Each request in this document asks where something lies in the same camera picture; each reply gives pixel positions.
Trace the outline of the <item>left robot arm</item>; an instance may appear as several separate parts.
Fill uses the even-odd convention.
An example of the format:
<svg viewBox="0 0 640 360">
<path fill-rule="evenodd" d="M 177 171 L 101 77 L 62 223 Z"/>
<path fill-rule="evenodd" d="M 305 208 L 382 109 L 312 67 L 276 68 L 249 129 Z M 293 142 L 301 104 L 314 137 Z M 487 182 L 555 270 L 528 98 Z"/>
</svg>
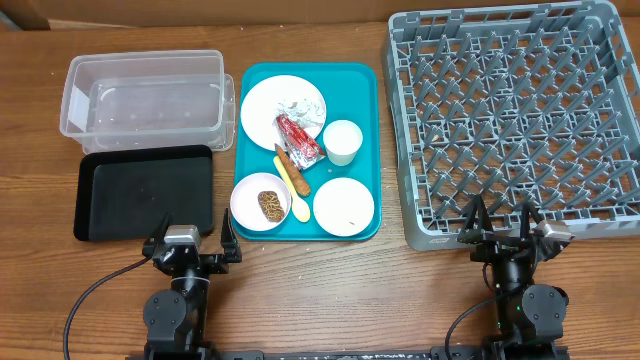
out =
<svg viewBox="0 0 640 360">
<path fill-rule="evenodd" d="M 146 359 L 218 359 L 204 337 L 210 277 L 227 274 L 242 253 L 228 212 L 224 213 L 221 253 L 202 254 L 201 238 L 194 225 L 174 225 L 166 215 L 144 242 L 142 254 L 171 278 L 170 288 L 147 300 L 143 320 L 148 329 Z"/>
</svg>

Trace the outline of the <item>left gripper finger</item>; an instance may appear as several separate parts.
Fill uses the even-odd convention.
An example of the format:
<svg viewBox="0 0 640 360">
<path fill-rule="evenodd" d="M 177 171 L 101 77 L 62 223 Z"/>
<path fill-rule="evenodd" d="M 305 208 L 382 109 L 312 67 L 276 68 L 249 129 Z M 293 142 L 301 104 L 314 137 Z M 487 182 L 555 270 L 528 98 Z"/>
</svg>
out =
<svg viewBox="0 0 640 360">
<path fill-rule="evenodd" d="M 224 211 L 220 244 L 225 253 L 239 252 L 239 244 L 232 226 L 232 217 L 228 208 Z"/>
<path fill-rule="evenodd" d="M 164 236 L 171 224 L 172 215 L 170 213 L 166 213 L 160 224 L 152 231 L 151 235 L 147 239 L 147 242 L 153 245 L 162 243 L 164 241 Z"/>
</svg>

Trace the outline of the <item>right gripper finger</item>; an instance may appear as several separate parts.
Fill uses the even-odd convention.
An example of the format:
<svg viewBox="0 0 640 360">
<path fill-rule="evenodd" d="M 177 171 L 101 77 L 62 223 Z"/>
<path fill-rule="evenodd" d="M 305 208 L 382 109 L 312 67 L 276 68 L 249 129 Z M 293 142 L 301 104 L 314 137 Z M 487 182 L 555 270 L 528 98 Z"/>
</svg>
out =
<svg viewBox="0 0 640 360">
<path fill-rule="evenodd" d="M 530 220 L 533 220 L 535 224 L 542 221 L 542 216 L 539 214 L 537 208 L 531 202 L 525 202 L 521 207 L 520 215 L 520 238 L 528 239 L 530 235 Z"/>
<path fill-rule="evenodd" d="M 461 235 L 493 233 L 494 229 L 482 196 L 476 194 L 463 208 L 465 217 Z"/>
</svg>

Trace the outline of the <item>white cup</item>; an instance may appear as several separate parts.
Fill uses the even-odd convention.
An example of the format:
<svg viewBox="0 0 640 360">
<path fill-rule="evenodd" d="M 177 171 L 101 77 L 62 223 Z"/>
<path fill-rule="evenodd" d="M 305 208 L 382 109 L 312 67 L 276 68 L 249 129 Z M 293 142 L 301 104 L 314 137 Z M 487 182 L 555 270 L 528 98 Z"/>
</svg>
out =
<svg viewBox="0 0 640 360">
<path fill-rule="evenodd" d="M 352 121 L 336 120 L 325 128 L 323 142 L 330 162 L 336 166 L 346 166 L 360 149 L 363 133 Z"/>
</svg>

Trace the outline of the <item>large white plate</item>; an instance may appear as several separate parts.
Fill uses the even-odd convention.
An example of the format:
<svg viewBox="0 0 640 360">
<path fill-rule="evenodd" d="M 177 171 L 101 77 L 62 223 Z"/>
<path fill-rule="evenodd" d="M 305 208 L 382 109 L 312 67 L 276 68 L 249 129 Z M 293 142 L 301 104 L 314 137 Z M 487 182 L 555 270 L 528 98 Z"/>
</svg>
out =
<svg viewBox="0 0 640 360">
<path fill-rule="evenodd" d="M 253 86 L 241 105 L 241 126 L 256 145 L 274 151 L 275 144 L 284 146 L 276 124 L 276 106 L 281 101 L 303 98 L 324 100 L 321 92 L 308 80 L 294 75 L 276 75 Z"/>
</svg>

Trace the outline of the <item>pale green bowl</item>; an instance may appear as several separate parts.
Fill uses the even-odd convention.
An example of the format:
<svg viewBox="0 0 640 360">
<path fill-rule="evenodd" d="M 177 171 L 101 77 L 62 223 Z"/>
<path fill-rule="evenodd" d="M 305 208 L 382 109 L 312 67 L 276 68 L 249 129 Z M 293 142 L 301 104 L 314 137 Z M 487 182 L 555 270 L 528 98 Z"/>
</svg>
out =
<svg viewBox="0 0 640 360">
<path fill-rule="evenodd" d="M 361 182 L 347 177 L 329 180 L 316 192 L 313 215 L 319 226 L 337 237 L 364 231 L 373 220 L 374 198 Z"/>
</svg>

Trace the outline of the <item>foil wrapper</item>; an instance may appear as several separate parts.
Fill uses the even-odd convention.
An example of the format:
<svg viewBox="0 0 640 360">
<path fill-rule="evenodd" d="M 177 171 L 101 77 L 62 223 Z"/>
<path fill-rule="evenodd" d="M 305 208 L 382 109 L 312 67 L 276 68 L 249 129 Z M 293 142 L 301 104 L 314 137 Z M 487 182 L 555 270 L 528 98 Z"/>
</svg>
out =
<svg viewBox="0 0 640 360">
<path fill-rule="evenodd" d="M 323 100 L 303 98 L 281 101 L 276 106 L 276 113 L 285 114 L 313 138 L 320 134 L 326 122 L 326 104 Z"/>
</svg>

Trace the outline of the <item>carrot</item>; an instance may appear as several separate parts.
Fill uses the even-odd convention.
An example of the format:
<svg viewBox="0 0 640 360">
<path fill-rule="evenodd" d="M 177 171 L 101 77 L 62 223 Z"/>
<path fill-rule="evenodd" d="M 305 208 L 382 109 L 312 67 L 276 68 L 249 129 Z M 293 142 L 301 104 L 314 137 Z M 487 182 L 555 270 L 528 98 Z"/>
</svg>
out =
<svg viewBox="0 0 640 360">
<path fill-rule="evenodd" d="M 278 158 L 282 162 L 286 173 L 288 174 L 296 192 L 300 196 L 309 196 L 311 194 L 311 187 L 309 183 L 302 176 L 296 165 L 293 163 L 291 158 L 287 155 L 287 153 L 283 150 L 279 145 L 275 145 L 276 153 Z"/>
</svg>

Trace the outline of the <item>red snack wrapper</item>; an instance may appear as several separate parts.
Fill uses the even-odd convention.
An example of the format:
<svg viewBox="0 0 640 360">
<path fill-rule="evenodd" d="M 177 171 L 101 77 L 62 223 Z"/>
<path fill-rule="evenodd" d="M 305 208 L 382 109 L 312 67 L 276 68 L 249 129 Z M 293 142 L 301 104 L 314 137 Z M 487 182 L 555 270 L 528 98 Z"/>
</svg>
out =
<svg viewBox="0 0 640 360">
<path fill-rule="evenodd" d="M 278 115 L 276 124 L 286 151 L 298 170 L 308 169 L 326 157 L 316 140 L 286 114 Z"/>
</svg>

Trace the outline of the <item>brown food chunk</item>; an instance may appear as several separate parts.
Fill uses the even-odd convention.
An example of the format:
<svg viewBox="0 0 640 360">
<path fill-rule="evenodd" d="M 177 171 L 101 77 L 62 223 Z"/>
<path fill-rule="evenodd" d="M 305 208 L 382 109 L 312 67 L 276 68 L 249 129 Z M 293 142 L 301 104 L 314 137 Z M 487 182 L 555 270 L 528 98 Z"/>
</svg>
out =
<svg viewBox="0 0 640 360">
<path fill-rule="evenodd" d="M 261 191 L 257 199 L 263 215 L 269 222 L 278 223 L 284 219 L 285 211 L 276 192 L 271 190 Z"/>
</svg>

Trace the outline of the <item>pink bowl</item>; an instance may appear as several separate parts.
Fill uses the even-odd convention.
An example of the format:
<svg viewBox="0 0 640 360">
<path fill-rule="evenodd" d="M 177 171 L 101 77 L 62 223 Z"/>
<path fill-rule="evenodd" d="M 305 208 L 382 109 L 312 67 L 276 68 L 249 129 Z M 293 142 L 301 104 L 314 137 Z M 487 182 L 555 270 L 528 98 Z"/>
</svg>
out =
<svg viewBox="0 0 640 360">
<path fill-rule="evenodd" d="M 244 228 L 263 232 L 276 228 L 278 223 L 269 222 L 263 215 L 258 203 L 258 194 L 261 191 L 271 190 L 278 194 L 281 206 L 285 211 L 285 217 L 291 208 L 291 194 L 284 181 L 270 173 L 254 173 L 244 177 L 234 187 L 230 199 L 231 212 L 235 220 Z"/>
</svg>

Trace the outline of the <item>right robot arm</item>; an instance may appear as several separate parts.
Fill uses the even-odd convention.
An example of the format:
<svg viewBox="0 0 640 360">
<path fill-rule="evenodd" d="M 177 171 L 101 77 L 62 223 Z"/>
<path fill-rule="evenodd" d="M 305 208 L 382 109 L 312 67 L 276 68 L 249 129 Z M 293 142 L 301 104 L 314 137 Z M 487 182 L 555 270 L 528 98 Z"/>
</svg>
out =
<svg viewBox="0 0 640 360">
<path fill-rule="evenodd" d="M 569 297 L 556 286 L 537 284 L 538 265 L 559 255 L 574 238 L 563 221 L 545 219 L 529 202 L 521 206 L 520 228 L 496 230 L 481 196 L 472 198 L 463 210 L 464 227 L 457 237 L 473 245 L 470 260 L 490 268 L 485 284 L 493 296 L 463 312 L 450 326 L 444 351 L 454 357 L 451 336 L 457 325 L 473 312 L 494 304 L 498 335 L 462 355 L 470 359 L 567 359 L 568 350 L 555 341 L 563 336 L 563 321 Z"/>
</svg>

